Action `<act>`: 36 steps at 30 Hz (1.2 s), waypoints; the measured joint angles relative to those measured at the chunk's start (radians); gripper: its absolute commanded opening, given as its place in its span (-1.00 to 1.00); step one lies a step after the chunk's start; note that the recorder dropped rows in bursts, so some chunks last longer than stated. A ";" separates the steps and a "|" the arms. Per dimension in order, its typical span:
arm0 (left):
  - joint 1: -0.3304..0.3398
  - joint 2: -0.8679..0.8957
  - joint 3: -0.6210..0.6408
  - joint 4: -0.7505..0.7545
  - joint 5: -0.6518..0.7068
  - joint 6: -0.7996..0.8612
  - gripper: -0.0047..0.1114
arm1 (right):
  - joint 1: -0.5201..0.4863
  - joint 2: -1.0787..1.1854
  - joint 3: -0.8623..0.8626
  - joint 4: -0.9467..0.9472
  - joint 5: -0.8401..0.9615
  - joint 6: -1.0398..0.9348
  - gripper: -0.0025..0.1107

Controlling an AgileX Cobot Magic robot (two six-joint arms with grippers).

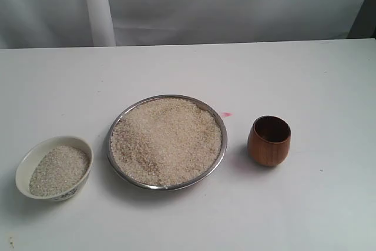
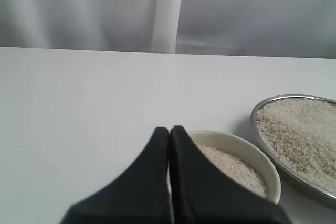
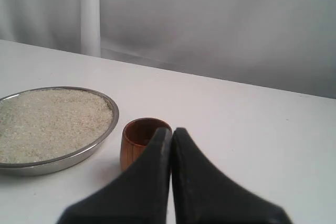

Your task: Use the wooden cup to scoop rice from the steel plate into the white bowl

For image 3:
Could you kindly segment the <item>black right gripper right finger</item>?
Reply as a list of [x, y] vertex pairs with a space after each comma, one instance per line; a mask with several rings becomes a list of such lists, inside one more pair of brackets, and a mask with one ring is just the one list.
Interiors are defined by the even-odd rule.
[[185, 128], [174, 131], [171, 156], [177, 223], [291, 223], [281, 207], [215, 167]]

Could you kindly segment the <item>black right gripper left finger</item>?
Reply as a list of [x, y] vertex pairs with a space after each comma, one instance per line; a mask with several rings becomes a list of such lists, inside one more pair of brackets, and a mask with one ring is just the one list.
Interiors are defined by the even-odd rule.
[[144, 152], [93, 195], [69, 206], [58, 223], [166, 223], [172, 133], [157, 129]]

